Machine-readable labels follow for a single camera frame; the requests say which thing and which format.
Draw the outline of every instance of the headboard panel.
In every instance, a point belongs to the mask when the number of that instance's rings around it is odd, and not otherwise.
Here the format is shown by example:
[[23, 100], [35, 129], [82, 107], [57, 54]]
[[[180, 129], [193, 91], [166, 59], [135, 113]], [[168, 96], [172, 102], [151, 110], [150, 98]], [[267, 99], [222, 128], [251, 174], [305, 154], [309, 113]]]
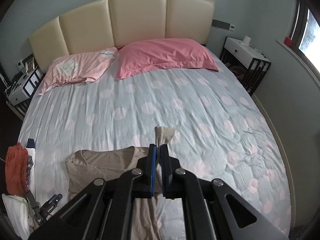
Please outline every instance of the headboard panel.
[[213, 0], [98, 0], [56, 17], [29, 42], [46, 73], [57, 57], [135, 41], [189, 38], [206, 44], [213, 11]]

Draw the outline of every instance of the silver bolt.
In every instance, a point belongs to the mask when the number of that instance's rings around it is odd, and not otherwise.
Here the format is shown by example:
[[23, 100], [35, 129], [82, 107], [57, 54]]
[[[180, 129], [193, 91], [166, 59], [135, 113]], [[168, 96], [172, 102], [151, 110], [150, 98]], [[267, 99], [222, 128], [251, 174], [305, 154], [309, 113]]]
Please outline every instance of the silver bolt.
[[135, 169], [132, 170], [132, 174], [134, 174], [134, 175], [140, 175], [140, 174], [142, 174], [142, 170], [139, 169], [139, 168], [135, 168]]
[[214, 179], [213, 184], [220, 187], [223, 185], [223, 181], [221, 179]]
[[183, 175], [183, 174], [186, 174], [186, 171], [183, 168], [177, 168], [176, 169], [176, 173], [178, 175]]
[[104, 183], [104, 180], [102, 178], [97, 178], [93, 181], [93, 184], [96, 186], [102, 186]]

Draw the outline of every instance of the window frame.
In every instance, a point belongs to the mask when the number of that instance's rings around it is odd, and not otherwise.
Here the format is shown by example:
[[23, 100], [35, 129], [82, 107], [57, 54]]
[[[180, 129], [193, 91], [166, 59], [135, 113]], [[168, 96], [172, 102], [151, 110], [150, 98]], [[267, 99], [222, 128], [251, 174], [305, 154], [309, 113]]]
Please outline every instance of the window frame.
[[294, 22], [290, 31], [289, 38], [292, 40], [290, 49], [309, 67], [313, 74], [320, 81], [320, 71], [313, 65], [308, 57], [299, 49], [304, 34], [307, 29], [308, 5], [305, 0], [297, 0]]

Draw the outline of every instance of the bed sheet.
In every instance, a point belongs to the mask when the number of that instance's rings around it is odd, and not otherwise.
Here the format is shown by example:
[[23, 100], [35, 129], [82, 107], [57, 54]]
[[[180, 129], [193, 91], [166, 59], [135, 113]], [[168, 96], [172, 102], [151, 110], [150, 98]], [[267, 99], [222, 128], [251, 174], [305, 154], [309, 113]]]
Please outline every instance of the bed sheet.
[[[213, 57], [218, 73], [156, 70], [115, 82], [117, 57], [94, 83], [34, 96], [19, 141], [36, 142], [36, 200], [62, 193], [58, 207], [68, 201], [64, 162], [73, 152], [148, 146], [155, 126], [174, 127], [169, 152], [182, 167], [223, 179], [288, 235], [290, 192], [276, 142], [251, 97]], [[162, 239], [185, 239], [180, 200], [159, 198], [157, 218]]]

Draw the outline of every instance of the pink pillow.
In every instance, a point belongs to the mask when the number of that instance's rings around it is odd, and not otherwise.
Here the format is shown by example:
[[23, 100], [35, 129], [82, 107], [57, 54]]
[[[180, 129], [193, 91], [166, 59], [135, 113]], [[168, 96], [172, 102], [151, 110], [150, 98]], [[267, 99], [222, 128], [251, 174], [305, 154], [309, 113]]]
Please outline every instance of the pink pillow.
[[39, 95], [69, 83], [92, 83], [111, 65], [118, 50], [115, 47], [59, 57], [51, 62]]
[[205, 47], [190, 39], [137, 41], [120, 50], [116, 80], [156, 69], [207, 68], [218, 71]]

